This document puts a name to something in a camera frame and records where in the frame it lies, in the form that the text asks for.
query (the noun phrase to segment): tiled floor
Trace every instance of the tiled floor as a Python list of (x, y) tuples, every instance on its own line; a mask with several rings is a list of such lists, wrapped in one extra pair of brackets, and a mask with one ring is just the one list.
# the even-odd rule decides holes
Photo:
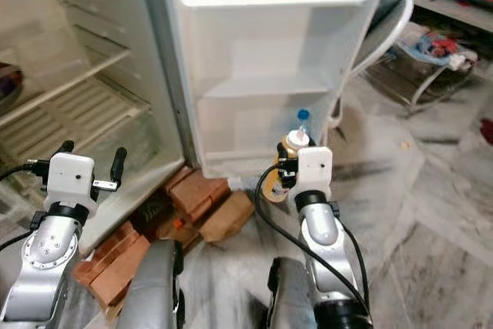
[[(409, 116), (363, 78), (347, 85), (345, 139), (330, 134), (332, 190), (365, 256), (377, 328), (493, 328), (493, 147), (478, 131), (479, 117), (493, 119), (492, 94), (478, 80)], [(297, 233), (295, 215), (269, 210)], [(181, 276), (186, 327), (257, 327), (275, 256), (301, 258), (256, 216), (197, 246)], [(81, 289), (73, 297), (70, 312), (87, 302), (82, 327), (95, 311)]]

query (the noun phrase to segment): blue bottle cap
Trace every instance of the blue bottle cap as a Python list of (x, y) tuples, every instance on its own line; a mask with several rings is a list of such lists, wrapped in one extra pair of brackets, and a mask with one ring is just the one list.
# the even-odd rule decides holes
[(306, 109), (300, 109), (298, 111), (298, 119), (305, 120), (310, 118), (310, 112), (308, 112)]

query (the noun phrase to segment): white refrigerator wall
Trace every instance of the white refrigerator wall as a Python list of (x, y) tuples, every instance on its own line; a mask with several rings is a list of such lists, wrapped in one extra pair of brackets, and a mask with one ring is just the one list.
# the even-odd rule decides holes
[(207, 176), (258, 174), (311, 114), (318, 141), (378, 0), (167, 0)]

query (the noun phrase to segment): black cable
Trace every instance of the black cable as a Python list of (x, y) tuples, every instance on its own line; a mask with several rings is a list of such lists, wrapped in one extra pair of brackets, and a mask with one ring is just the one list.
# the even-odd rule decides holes
[(30, 170), (31, 168), (32, 168), (31, 163), (25, 163), (21, 166), (13, 167), (10, 170), (7, 170), (4, 173), (0, 174), (0, 181), (2, 181), (7, 176), (12, 175), (13, 173), (17, 173), (18, 171), (27, 171)]
[(357, 291), (357, 289), (354, 287), (354, 285), (346, 279), (339, 271), (337, 271), (332, 265), (330, 265), (326, 260), (324, 260), (322, 257), (320, 257), (318, 254), (313, 252), (308, 246), (304, 245), (301, 243), (296, 237), (293, 235), (289, 234), (285, 229), (274, 223), (263, 211), (262, 208), (260, 207), (260, 190), (262, 188), (263, 181), (267, 178), (267, 175), (269, 175), (270, 171), (275, 170), (280, 168), (279, 163), (276, 163), (269, 167), (267, 170), (263, 172), (263, 174), (260, 176), (259, 182), (257, 183), (257, 187), (255, 188), (255, 200), (253, 202), (253, 206), (255, 207), (255, 211), (260, 215), (260, 217), (269, 225), (271, 228), (273, 228), (276, 232), (278, 232), (280, 235), (288, 239), (291, 243), (296, 245), (298, 248), (300, 248), (304, 253), (306, 253), (308, 256), (312, 257), (316, 262), (321, 264), (323, 267), (328, 269), (337, 279), (340, 280), (342, 284), (344, 284), (347, 289), (354, 295), (358, 303), (366, 310), (368, 317), (371, 319), (371, 314), (370, 310), (368, 309), (367, 305), (365, 304), (363, 298), (361, 297), (360, 293)]
[(360, 263), (360, 270), (361, 270), (361, 281), (363, 283), (363, 294), (364, 294), (364, 303), (367, 305), (367, 309), (370, 310), (370, 291), (368, 290), (368, 277), (367, 277), (367, 269), (364, 266), (364, 261), (363, 261), (363, 254), (361, 254), (361, 249), (360, 245), (357, 243), (356, 238), (354, 237), (353, 233), (349, 229), (346, 228), (346, 225), (340, 221), (340, 224), (344, 228), (344, 231), (346, 234), (349, 236), (351, 241), (353, 242), (354, 249), (356, 250), (356, 256), (357, 260)]
[(33, 231), (34, 230), (30, 230), (27, 233), (23, 233), (23, 234), (15, 237), (15, 238), (12, 238), (10, 240), (7, 240), (5, 243), (3, 243), (0, 246), (0, 252), (2, 252), (5, 248), (7, 248), (8, 246), (10, 246), (11, 244), (14, 244), (15, 242), (19, 242), (20, 240), (23, 240), (24, 238), (29, 237), (32, 234)]

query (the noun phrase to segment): refrigerator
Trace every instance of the refrigerator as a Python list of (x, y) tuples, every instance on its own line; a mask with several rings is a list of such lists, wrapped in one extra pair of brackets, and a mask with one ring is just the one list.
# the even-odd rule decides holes
[[(239, 183), (310, 112), (320, 140), (379, 0), (0, 0), (0, 61), (22, 89), (0, 106), (0, 170), (67, 139), (119, 191), (101, 194), (88, 254), (183, 164)], [(0, 220), (42, 208), (39, 179), (0, 183)]]

